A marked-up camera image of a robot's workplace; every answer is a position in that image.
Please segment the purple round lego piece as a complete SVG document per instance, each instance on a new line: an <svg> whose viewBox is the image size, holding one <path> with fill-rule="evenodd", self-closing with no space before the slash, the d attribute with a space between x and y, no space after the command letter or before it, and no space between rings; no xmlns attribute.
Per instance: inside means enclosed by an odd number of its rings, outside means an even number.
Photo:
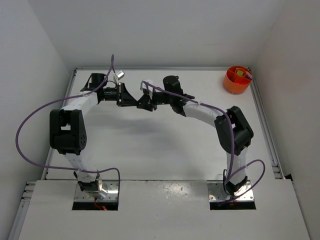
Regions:
<svg viewBox="0 0 320 240"><path fill-rule="evenodd" d="M251 81L251 80L252 80L252 75L249 74L249 73L247 73L247 74L245 75L245 78Z"/></svg>

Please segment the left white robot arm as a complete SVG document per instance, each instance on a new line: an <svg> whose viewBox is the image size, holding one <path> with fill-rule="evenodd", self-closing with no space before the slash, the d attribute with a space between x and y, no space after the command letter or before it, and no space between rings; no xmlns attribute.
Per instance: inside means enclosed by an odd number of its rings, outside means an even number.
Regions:
<svg viewBox="0 0 320 240"><path fill-rule="evenodd" d="M103 73L92 73L80 90L80 96L49 115L49 142L51 148L63 155L74 169L79 188L87 195L102 200L108 193L100 173L85 155L87 133L84 116L101 101L115 101L118 106L136 106L138 102L129 94L120 80L122 70L113 74L114 87L107 87L108 77Z"/></svg>

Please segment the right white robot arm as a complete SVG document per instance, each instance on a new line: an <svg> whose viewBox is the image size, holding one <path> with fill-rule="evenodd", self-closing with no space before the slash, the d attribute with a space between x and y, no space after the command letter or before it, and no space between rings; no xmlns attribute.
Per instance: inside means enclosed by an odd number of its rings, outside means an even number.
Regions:
<svg viewBox="0 0 320 240"><path fill-rule="evenodd" d="M159 105L170 105L175 113L214 127L227 156L224 189L228 195L234 196L248 180L245 170L246 156L254 136L243 112L237 106L221 110L196 100L194 96L183 92L178 76L165 77L163 86L164 88L160 88L148 80L143 80L140 84L143 96L138 101L138 107L154 111Z"/></svg>

